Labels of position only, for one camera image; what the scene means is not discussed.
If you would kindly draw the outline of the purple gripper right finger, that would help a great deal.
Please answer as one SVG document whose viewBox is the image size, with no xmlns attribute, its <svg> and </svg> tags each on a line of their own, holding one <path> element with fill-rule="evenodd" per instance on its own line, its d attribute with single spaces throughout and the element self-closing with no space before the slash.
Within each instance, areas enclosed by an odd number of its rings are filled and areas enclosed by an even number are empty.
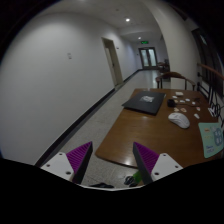
<svg viewBox="0 0 224 224">
<path fill-rule="evenodd" d="M 133 143 L 133 154 L 145 185 L 182 169 L 182 166 L 167 153 L 157 154 L 137 142 Z"/>
</svg>

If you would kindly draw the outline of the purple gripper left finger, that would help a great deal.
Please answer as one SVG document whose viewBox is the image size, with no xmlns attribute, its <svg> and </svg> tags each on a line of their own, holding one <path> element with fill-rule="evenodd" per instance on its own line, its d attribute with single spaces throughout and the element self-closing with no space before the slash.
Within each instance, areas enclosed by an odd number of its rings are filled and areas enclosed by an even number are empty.
<svg viewBox="0 0 224 224">
<path fill-rule="evenodd" d="M 42 169 L 70 182 L 80 184 L 92 152 L 92 142 L 85 143 L 68 153 L 58 152 L 42 166 Z"/>
</svg>

